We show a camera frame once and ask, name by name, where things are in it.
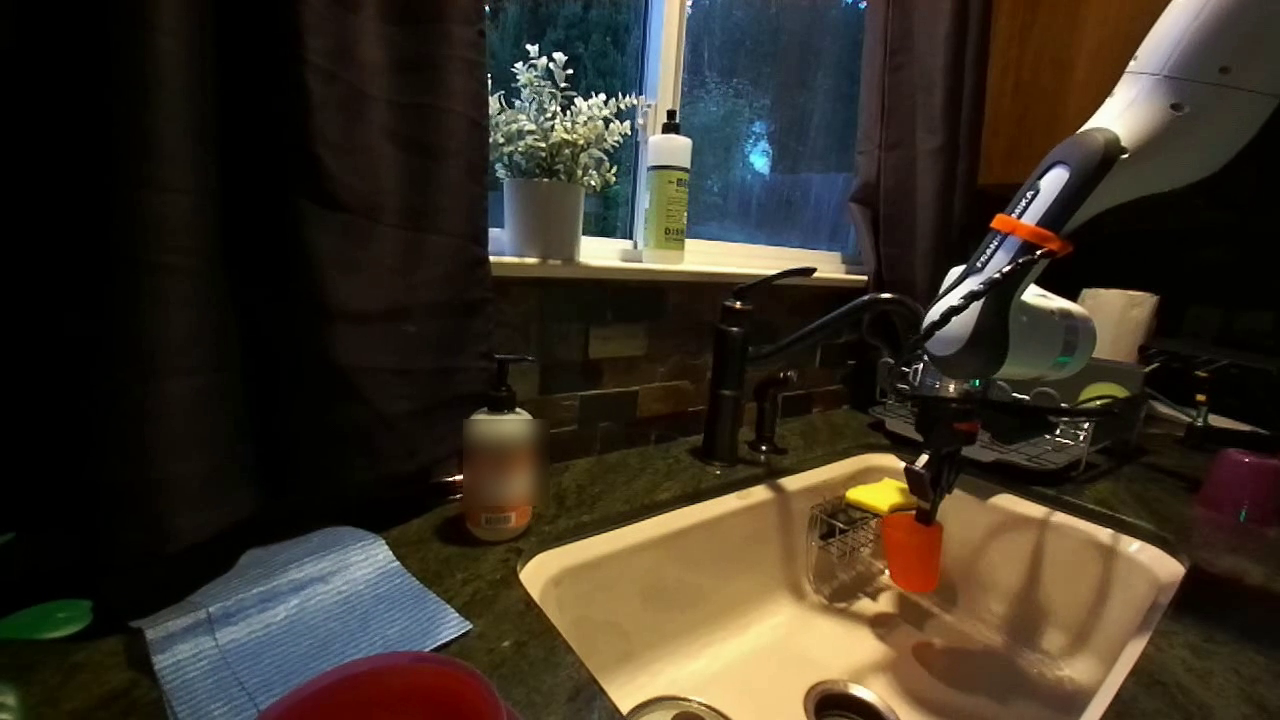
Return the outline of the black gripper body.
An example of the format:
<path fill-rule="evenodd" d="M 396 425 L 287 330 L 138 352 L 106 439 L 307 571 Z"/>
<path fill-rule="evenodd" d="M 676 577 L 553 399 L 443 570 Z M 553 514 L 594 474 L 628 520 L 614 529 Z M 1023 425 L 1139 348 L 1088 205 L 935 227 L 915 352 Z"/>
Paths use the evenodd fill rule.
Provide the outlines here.
<path fill-rule="evenodd" d="M 933 526 L 943 495 L 955 490 L 964 450 L 982 435 L 982 412 L 972 399 L 925 396 L 915 404 L 920 455 L 905 468 L 915 501 L 915 520 Z"/>

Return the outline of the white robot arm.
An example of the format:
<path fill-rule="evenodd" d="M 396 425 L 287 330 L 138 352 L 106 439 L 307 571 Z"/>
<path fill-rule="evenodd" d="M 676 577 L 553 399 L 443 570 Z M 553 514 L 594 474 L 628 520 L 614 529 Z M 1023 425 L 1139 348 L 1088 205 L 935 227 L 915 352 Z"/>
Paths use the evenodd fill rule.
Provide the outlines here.
<path fill-rule="evenodd" d="M 908 465 L 915 520 L 955 490 L 962 451 L 1001 382 L 1063 382 L 1088 363 L 1092 320 L 1037 283 L 1067 232 L 1127 201 L 1220 172 L 1280 106 L 1280 0 L 1167 0 L 1099 110 L 1063 135 L 935 290 L 908 396 L 925 451 Z"/>

